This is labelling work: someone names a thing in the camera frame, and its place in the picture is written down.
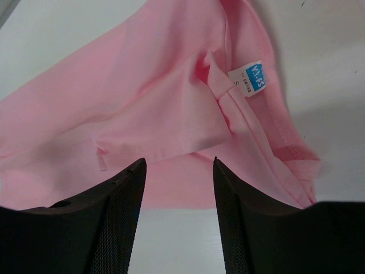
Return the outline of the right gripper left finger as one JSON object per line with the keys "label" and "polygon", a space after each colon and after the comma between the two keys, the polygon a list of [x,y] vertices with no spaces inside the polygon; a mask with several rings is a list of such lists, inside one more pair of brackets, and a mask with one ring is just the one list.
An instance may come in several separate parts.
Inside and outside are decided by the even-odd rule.
{"label": "right gripper left finger", "polygon": [[127,273],[147,164],[50,207],[1,208],[2,273]]}

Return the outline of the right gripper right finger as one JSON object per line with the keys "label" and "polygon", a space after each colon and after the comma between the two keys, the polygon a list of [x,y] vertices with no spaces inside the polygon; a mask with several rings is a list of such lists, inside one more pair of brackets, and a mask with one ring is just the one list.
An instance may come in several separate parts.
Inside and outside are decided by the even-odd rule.
{"label": "right gripper right finger", "polygon": [[363,273],[364,203],[299,209],[213,162],[226,273]]}

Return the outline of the pink t shirt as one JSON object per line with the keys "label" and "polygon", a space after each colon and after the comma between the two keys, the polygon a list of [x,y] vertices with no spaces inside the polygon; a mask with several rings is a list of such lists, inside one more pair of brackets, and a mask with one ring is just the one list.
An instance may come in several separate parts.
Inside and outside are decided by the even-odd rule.
{"label": "pink t shirt", "polygon": [[148,1],[1,101],[1,206],[51,206],[147,162],[144,208],[215,206],[212,163],[291,206],[319,158],[251,1]]}

